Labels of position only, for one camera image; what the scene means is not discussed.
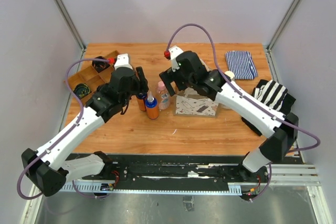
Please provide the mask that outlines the orange bottle blue cap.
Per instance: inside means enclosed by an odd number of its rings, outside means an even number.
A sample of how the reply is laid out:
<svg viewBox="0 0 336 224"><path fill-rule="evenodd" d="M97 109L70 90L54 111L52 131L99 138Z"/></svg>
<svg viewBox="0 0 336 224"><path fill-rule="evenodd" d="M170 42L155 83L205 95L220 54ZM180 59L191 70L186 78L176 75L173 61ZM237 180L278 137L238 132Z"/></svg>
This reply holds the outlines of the orange bottle blue cap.
<svg viewBox="0 0 336 224"><path fill-rule="evenodd" d="M147 93L140 93L136 96L136 100L138 102L138 106L141 111L146 111L146 105L145 105L146 98Z"/></svg>

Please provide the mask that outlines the pink cap clear bottle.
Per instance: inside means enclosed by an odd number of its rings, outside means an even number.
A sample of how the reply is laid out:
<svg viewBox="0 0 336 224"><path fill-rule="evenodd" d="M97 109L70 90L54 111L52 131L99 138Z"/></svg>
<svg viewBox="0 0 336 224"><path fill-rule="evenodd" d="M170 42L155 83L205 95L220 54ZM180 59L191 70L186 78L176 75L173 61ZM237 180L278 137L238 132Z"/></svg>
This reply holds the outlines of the pink cap clear bottle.
<svg viewBox="0 0 336 224"><path fill-rule="evenodd" d="M163 81L158 82L156 93L159 110L166 110L170 106L170 95Z"/></svg>

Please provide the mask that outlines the blue collar orange spray bottle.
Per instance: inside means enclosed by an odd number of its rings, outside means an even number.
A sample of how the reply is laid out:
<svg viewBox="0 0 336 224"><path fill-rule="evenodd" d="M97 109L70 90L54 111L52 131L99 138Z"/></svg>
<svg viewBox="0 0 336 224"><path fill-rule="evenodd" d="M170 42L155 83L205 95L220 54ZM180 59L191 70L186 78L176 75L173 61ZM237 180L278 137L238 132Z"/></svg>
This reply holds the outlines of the blue collar orange spray bottle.
<svg viewBox="0 0 336 224"><path fill-rule="evenodd" d="M145 98L146 113L149 119L155 120L159 116L159 108L157 99L153 96L152 92L149 91L147 97Z"/></svg>

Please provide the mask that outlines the white lid green jar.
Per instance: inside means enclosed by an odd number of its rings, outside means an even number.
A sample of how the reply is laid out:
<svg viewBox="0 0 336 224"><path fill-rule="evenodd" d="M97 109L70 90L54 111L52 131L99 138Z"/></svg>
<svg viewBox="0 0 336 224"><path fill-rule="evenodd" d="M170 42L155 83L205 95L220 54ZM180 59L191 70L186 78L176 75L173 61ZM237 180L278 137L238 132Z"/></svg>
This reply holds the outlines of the white lid green jar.
<svg viewBox="0 0 336 224"><path fill-rule="evenodd" d="M231 81L235 81L235 75L233 72L231 71L225 71L224 74L231 80Z"/></svg>

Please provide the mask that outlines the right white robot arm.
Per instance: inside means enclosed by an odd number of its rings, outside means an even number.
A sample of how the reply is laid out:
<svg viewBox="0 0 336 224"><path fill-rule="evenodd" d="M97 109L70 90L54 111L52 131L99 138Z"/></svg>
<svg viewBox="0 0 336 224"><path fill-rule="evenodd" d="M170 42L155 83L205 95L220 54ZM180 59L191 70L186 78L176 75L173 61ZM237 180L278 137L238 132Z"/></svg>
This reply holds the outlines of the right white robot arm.
<svg viewBox="0 0 336 224"><path fill-rule="evenodd" d="M176 90L187 88L199 95L229 107L240 114L266 137L254 151L249 152L238 168L238 177L250 182L257 171L272 162L280 162L293 146L298 136L298 117L287 115L267 107L239 87L229 77L223 77L217 69L208 71L198 55L174 46L164 53L171 67L160 73L170 96Z"/></svg>

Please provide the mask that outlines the patterned canvas tote bag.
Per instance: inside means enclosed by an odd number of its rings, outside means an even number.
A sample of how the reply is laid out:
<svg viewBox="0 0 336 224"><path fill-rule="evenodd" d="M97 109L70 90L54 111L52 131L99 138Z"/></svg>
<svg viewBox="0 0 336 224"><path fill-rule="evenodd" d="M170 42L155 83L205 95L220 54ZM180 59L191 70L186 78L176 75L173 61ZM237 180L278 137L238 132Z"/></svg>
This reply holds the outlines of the patterned canvas tote bag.
<svg viewBox="0 0 336 224"><path fill-rule="evenodd" d="M216 118L219 112L218 103L208 97L199 95L194 89L179 91L175 85L173 114L176 116L192 116Z"/></svg>

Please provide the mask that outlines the blue white striped cloth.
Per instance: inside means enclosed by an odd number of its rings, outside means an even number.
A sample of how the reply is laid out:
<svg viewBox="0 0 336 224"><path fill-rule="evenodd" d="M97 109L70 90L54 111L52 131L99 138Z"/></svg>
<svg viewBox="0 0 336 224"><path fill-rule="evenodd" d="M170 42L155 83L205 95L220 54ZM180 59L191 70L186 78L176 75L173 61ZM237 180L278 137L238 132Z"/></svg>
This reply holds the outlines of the blue white striped cloth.
<svg viewBox="0 0 336 224"><path fill-rule="evenodd" d="M228 70L237 80L254 80L258 72L249 51L228 51L225 53Z"/></svg>

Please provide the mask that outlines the black and white striped cloth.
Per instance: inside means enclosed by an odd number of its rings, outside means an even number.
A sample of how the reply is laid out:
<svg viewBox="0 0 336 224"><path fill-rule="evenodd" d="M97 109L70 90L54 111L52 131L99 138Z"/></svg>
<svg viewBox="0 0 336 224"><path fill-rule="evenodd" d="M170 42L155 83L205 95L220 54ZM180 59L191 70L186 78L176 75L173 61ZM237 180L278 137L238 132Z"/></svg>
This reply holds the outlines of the black and white striped cloth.
<svg viewBox="0 0 336 224"><path fill-rule="evenodd" d="M269 108L280 111L287 93L288 89L282 84L261 79L251 95Z"/></svg>

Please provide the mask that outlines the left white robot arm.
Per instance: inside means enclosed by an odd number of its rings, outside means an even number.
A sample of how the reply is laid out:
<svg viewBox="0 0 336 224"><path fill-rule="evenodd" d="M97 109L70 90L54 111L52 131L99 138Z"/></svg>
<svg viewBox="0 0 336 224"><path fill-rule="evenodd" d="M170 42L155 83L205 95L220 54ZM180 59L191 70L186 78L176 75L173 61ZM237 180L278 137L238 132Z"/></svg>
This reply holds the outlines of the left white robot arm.
<svg viewBox="0 0 336 224"><path fill-rule="evenodd" d="M132 96L148 91L142 68L132 67L128 54L106 59L105 62L114 67L110 81L102 84L86 104L80 105L79 114L54 138L35 151L28 148L22 153L24 170L17 182L17 192L23 199L27 198L21 191L24 176L42 195L50 197L67 182L89 175L105 180L116 174L113 161L101 151L84 158L67 159L92 132L116 114L124 115Z"/></svg>

